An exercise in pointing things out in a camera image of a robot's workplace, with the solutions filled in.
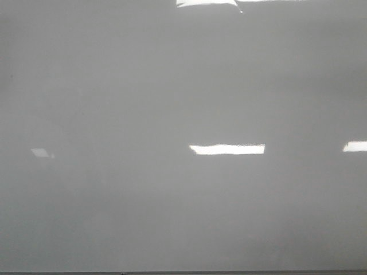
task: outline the whiteboard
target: whiteboard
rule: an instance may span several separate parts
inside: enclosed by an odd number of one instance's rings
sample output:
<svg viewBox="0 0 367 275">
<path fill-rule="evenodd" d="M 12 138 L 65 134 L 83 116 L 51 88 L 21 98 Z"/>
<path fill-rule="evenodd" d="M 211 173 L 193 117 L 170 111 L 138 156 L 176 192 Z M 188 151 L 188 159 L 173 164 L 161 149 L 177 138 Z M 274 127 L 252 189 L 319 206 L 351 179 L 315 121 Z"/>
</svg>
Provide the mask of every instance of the whiteboard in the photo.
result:
<svg viewBox="0 0 367 275">
<path fill-rule="evenodd" d="M 367 1 L 234 2 L 0 0 L 0 271 L 367 268 Z"/>
</svg>

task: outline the glossy surface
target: glossy surface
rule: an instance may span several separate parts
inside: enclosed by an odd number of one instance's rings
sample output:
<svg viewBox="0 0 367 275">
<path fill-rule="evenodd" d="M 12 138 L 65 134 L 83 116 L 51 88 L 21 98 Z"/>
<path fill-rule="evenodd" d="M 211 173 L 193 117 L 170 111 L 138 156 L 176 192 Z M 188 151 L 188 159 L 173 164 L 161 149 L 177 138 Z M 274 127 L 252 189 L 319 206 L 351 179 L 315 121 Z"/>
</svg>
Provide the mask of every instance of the glossy surface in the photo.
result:
<svg viewBox="0 0 367 275">
<path fill-rule="evenodd" d="M 0 0 L 1 271 L 367 268 L 367 1 L 236 3 Z"/>
</svg>

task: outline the gray surface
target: gray surface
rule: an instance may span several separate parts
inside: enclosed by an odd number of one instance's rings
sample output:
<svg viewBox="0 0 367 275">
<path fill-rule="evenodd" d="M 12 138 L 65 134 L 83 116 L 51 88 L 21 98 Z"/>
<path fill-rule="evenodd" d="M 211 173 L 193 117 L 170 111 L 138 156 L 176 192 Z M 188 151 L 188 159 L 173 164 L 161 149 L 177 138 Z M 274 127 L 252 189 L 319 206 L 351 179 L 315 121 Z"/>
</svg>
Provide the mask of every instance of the gray surface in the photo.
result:
<svg viewBox="0 0 367 275">
<path fill-rule="evenodd" d="M 1 271 L 367 268 L 367 1 L 239 5 L 0 0 Z"/>
</svg>

